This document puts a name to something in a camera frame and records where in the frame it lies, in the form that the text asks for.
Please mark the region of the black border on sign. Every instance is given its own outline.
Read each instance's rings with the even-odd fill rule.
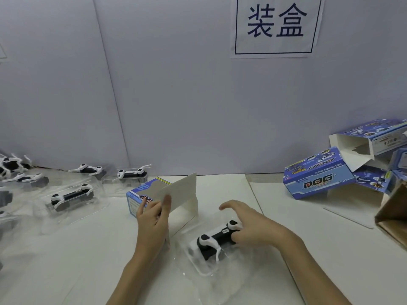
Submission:
[[[320,10],[321,10],[321,3],[322,3],[322,0],[319,0],[317,23],[315,24],[315,31],[314,31],[314,37],[313,37],[313,39],[312,39],[311,51],[305,51],[305,52],[248,52],[248,53],[236,53],[236,44],[237,44],[237,12],[238,12],[238,5],[239,5],[239,0],[236,0],[236,25],[235,25],[235,30],[236,30],[236,31],[235,31],[235,35],[234,35],[234,54],[239,55],[239,54],[298,54],[298,53],[312,53],[312,50],[313,50],[313,48],[314,48],[315,34],[317,33],[319,12],[320,12]]]

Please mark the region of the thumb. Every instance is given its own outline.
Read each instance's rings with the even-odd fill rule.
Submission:
[[[233,232],[231,234],[231,240],[237,244],[239,244],[243,239],[242,239],[242,232],[241,231],[237,231],[237,232]]]
[[[161,215],[160,215],[160,219],[158,220],[158,222],[168,222],[168,217],[170,216],[170,212],[171,212],[171,196],[170,195],[166,195],[164,197],[164,201],[161,205]]]

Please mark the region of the hand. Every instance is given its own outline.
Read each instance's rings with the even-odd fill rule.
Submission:
[[[272,245],[281,251],[288,240],[299,239],[288,228],[265,217],[241,201],[229,200],[223,203],[219,210],[226,208],[232,208],[242,222],[243,229],[231,235],[232,241],[241,246]]]
[[[168,235],[168,216],[171,210],[171,196],[166,195],[160,201],[150,202],[144,210],[146,200],[143,199],[137,210],[138,235],[134,256],[142,256],[153,261],[161,250]]]

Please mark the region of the brown cardboard box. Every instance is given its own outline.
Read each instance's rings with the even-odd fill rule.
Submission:
[[[375,216],[376,225],[407,250],[407,182],[400,181]]]

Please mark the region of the person's left hand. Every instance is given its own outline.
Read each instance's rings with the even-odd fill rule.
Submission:
[[[144,210],[145,204],[146,200],[143,199],[136,214],[138,235],[134,255],[153,261],[168,234],[171,196],[166,195],[162,205],[160,201],[150,202]]]

